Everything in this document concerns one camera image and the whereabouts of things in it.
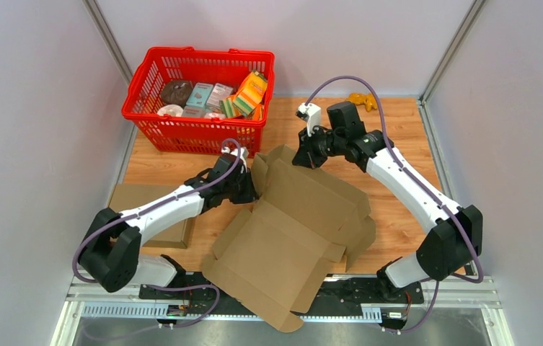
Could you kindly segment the cardboard sheet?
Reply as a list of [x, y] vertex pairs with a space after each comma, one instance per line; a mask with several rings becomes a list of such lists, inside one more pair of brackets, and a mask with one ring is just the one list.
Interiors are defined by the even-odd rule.
[[240, 211], [205, 257], [201, 271], [280, 332], [301, 328], [334, 264], [345, 269], [374, 243], [368, 195], [323, 169], [293, 165], [286, 145], [257, 154], [258, 201]]

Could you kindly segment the cardboard box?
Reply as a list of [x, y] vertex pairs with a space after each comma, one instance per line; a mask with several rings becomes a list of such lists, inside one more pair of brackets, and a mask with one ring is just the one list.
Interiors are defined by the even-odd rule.
[[[118, 184], [108, 206], [115, 212], [130, 215], [167, 199], [169, 194], [177, 195], [184, 191], [185, 188], [177, 185]], [[145, 247], [185, 249], [189, 245], [195, 219], [180, 220], [177, 216], [167, 216], [165, 213], [171, 206], [167, 203], [134, 220], [137, 227], [144, 229], [141, 241]]]

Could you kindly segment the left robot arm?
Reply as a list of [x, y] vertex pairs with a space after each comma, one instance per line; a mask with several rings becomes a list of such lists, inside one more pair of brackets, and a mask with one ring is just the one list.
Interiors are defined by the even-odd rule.
[[164, 257], [143, 255], [141, 248], [169, 227], [225, 200], [235, 205], [256, 201], [247, 157], [245, 149], [224, 149], [213, 167], [165, 196], [121, 212], [99, 211], [72, 259], [75, 276], [99, 284], [108, 293], [127, 285], [147, 285], [158, 287], [169, 299], [179, 298], [186, 281], [177, 274], [177, 265]]

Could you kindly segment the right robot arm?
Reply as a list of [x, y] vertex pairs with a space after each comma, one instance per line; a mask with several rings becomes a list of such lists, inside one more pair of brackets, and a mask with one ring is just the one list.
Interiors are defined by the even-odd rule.
[[298, 134], [293, 165], [320, 168], [341, 156], [383, 184], [411, 212], [425, 233], [418, 249], [383, 266], [376, 291], [396, 301], [407, 286], [426, 279], [441, 281], [476, 260], [482, 252], [483, 216], [474, 205], [462, 207], [419, 174], [381, 130], [367, 131], [356, 106], [340, 102], [327, 108], [330, 127], [313, 103], [298, 106], [306, 126]]

